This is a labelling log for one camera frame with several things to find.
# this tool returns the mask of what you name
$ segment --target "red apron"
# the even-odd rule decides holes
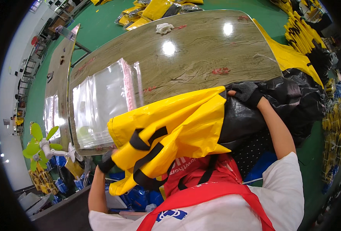
[[[260,217],[263,231],[275,230],[272,226],[272,222],[265,214],[258,197],[250,191],[247,185],[231,182],[206,182],[201,185],[189,187],[168,197],[162,204],[146,215],[137,231],[151,230],[160,212],[195,206],[231,194],[238,194],[244,198]]]

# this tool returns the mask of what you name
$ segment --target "hand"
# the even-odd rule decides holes
[[[236,97],[252,108],[256,108],[261,98],[264,98],[258,86],[253,82],[231,84],[228,88],[231,89],[227,92],[228,95]]]
[[[108,173],[110,171],[110,169],[112,169],[114,167],[115,163],[114,163],[114,161],[112,161],[111,155],[117,151],[118,151],[117,149],[110,149],[104,155],[102,155],[102,159],[97,164],[97,166],[99,167],[99,169],[103,173],[105,173],[105,174]]]

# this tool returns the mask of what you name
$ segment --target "fan blade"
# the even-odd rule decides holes
[[[39,157],[41,158],[41,160],[42,160],[43,163],[47,163],[47,162],[48,162],[48,159],[46,158],[46,155],[45,155],[45,153],[43,152],[43,150],[41,150],[41,151],[39,152]]]
[[[29,143],[25,150],[29,155],[34,155],[37,154],[41,148],[39,147],[39,143]]]
[[[42,131],[41,128],[39,126],[38,123],[33,123],[32,127],[31,127],[31,132],[33,137],[37,140],[37,141],[41,141],[43,136],[42,136]]]
[[[58,143],[51,143],[50,148],[53,148],[55,150],[62,150],[62,145],[59,145]]]
[[[23,155],[25,158],[30,159],[33,157],[33,155],[28,154],[28,151],[26,149],[23,150]]]
[[[39,161],[38,161],[38,164],[39,164],[42,168],[47,169],[47,165],[46,165],[42,160],[39,160]]]
[[[47,134],[46,140],[49,140],[55,134],[57,129],[59,129],[59,126],[55,126],[55,127],[51,128],[51,130]]]
[[[37,169],[37,162],[34,160],[31,160],[31,170],[34,172]]]

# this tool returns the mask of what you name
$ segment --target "printed logo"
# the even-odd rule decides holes
[[[185,160],[184,157],[175,159],[175,162],[174,162],[174,164],[172,166],[172,170],[169,173],[169,175],[173,175],[175,173],[178,173],[179,171],[183,171],[183,170],[187,169],[187,167],[189,167],[190,164],[195,161],[195,158],[188,158],[187,157],[187,160],[190,160],[190,161],[188,163],[186,163],[186,160]]]
[[[178,209],[166,210],[166,211],[160,212],[158,214],[156,221],[159,222],[159,221],[163,220],[166,216],[170,216],[170,217],[174,217],[174,218],[177,218],[179,220],[182,220],[186,217],[186,215],[187,215],[187,213],[185,211],[182,211],[182,210],[178,210]]]

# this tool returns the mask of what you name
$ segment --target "white cloth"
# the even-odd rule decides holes
[[[276,231],[297,230],[304,216],[302,174],[291,152],[263,173],[263,186],[252,187]],[[90,211],[94,231],[136,230],[144,217],[133,221]],[[158,215],[152,230],[262,230],[258,215],[240,195],[223,196],[195,206]]]
[[[174,29],[174,26],[172,24],[162,23],[162,24],[158,24],[156,26],[156,33],[166,34],[166,33],[170,32],[172,29]]]

